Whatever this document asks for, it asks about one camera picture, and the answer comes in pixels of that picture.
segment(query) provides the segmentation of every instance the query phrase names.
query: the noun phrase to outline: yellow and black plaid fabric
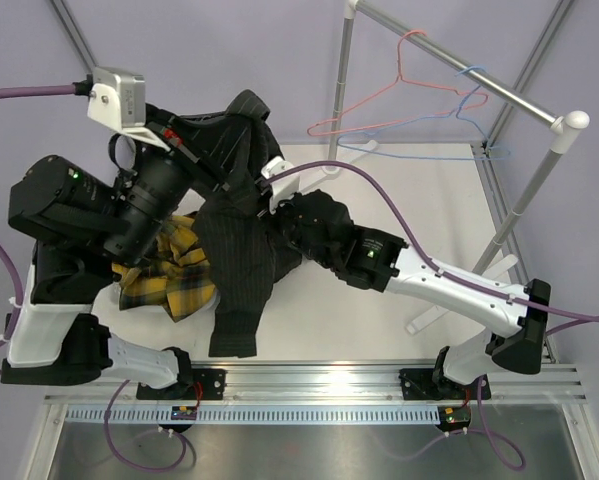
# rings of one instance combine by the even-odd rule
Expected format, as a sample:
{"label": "yellow and black plaid fabric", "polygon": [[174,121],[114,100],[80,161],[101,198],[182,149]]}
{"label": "yellow and black plaid fabric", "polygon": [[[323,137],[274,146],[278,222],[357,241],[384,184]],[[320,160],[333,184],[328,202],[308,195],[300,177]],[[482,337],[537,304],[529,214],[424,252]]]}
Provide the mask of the yellow and black plaid fabric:
{"label": "yellow and black plaid fabric", "polygon": [[161,305],[178,322],[212,298],[210,264],[192,232],[194,218],[173,215],[157,236],[157,251],[150,264],[127,268],[113,263],[122,276],[119,309]]}

